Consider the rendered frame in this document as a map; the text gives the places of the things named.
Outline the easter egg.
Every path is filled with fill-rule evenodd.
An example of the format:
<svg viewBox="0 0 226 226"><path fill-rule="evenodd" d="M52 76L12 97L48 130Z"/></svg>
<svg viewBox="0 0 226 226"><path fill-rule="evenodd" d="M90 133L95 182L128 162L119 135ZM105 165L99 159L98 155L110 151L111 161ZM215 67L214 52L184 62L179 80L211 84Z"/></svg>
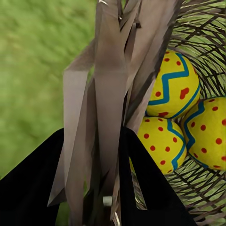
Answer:
<svg viewBox="0 0 226 226"><path fill-rule="evenodd" d="M164 176L177 170L188 154L182 129L166 118L144 116L137 136ZM129 162L135 173L131 158Z"/></svg>
<svg viewBox="0 0 226 226"><path fill-rule="evenodd" d="M226 170L226 96L205 99L182 118L188 155L204 167Z"/></svg>
<svg viewBox="0 0 226 226"><path fill-rule="evenodd" d="M192 63L182 54L166 50L145 114L166 119L184 115L198 103L200 83Z"/></svg>

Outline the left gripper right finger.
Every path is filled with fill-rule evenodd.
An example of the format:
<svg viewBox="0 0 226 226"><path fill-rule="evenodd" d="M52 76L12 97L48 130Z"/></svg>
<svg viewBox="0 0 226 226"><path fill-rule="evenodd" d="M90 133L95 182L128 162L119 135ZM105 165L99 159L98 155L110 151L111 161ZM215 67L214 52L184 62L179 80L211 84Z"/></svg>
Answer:
<svg viewBox="0 0 226 226"><path fill-rule="evenodd" d="M124 126L118 153L121 226L198 226L136 133ZM137 208L129 158L147 210Z"/></svg>

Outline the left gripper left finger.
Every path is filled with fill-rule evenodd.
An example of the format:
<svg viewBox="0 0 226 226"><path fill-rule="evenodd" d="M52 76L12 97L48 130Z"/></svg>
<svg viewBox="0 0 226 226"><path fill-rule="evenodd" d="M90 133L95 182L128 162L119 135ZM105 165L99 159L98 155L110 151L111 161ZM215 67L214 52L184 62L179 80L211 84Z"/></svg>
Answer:
<svg viewBox="0 0 226 226"><path fill-rule="evenodd" d="M63 143L64 128L0 180L0 226L55 226L60 204L47 204Z"/></svg>

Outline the wicker basket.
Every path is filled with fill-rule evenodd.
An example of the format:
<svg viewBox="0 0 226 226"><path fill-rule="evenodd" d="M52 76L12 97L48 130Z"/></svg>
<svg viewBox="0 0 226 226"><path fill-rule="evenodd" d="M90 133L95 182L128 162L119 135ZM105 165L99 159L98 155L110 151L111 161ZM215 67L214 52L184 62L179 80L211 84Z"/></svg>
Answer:
<svg viewBox="0 0 226 226"><path fill-rule="evenodd" d="M226 56L219 51L221 49L226 53L226 42L224 42L226 30L211 24L213 21L221 22L217 20L218 17L226 19L226 8L208 6L226 0L207 1L210 0L189 0L188 2L185 0L126 0L122 11L121 0L97 0L95 38L63 71L64 143L47 207L68 202L70 210L68 226L121 226L118 153L121 126L138 134L143 117L148 116L145 111L166 50L182 54L201 73L202 77L196 72L199 80L203 82L202 87L199 81L202 99L199 98L198 103L208 98L204 86L210 95L212 90L218 96L208 77L219 95L223 96L220 87L226 95L225 87L223 89L218 81L218 75L224 80L222 75L226 77L226 70L208 55L210 53L226 66ZM194 9L201 6L209 8ZM214 17L178 22L196 15L214 15ZM192 23L203 19L208 21L204 24ZM198 24L201 26L195 26ZM211 30L208 26L214 27L218 32ZM195 31L186 32L191 29ZM202 30L212 32L214 36L206 35ZM177 33L172 33L173 31ZM189 34L185 39L179 37L185 34ZM225 39L218 34L222 34ZM194 36L205 37L213 44L189 41ZM180 40L180 42L172 40ZM199 44L208 45L212 50L208 51ZM201 55L193 57L178 46L193 48ZM214 55L213 51L220 54L224 60ZM210 59L218 73L208 66L206 59L202 56ZM204 64L200 61L202 66L194 61L199 57L205 62ZM89 70L93 64L94 72L88 82ZM199 67L208 75L205 76ZM179 121L177 118L170 120L181 128L182 118ZM186 158L188 156L187 154ZM191 159L189 156L177 169L184 167ZM184 204L186 209L195 207L189 211L189 214L199 215L194 218L198 226L213 223L223 223L220 226L226 226L226 222L213 222L220 218L226 219L226 211L221 211L226 203L215 206L215 203L226 198L226 188L221 196L213 201L209 199L223 191L219 191L221 187L214 194L204 196L210 189L215 188L219 181L226 181L226 170L219 174L220 170L214 171L196 162L192 169L197 165L200 166L194 169L195 171L191 169L180 174L193 162L196 161L192 159L183 170L178 173L173 171L165 175L165 178L176 175L167 181L171 186L177 186L172 187L176 194L184 193L177 195L180 200L186 199L181 201L182 203L193 202L189 200L199 196L202 198L191 204ZM203 170L197 172L200 168ZM209 173L204 175L213 173L210 179L191 184L207 170ZM189 177L183 178L192 171L194 172ZM132 170L131 174L134 193L144 200L137 176ZM197 176L193 180L187 181L195 175ZM84 197L85 176L88 192ZM217 176L216 181L209 183ZM181 181L173 181L175 179ZM179 182L184 184L177 185ZM195 187L203 182L205 182L204 185ZM180 187L185 185L187 187ZM208 189L200 192L209 185L211 186ZM224 187L226 182L221 185ZM191 191L182 192L187 189ZM197 194L187 196L193 192ZM146 204L136 195L135 199L138 209L147 210ZM203 201L206 201L206 204L196 205ZM201 211L208 206L213 209ZM214 216L206 218L209 215ZM206 220L197 222L202 218Z"/></svg>

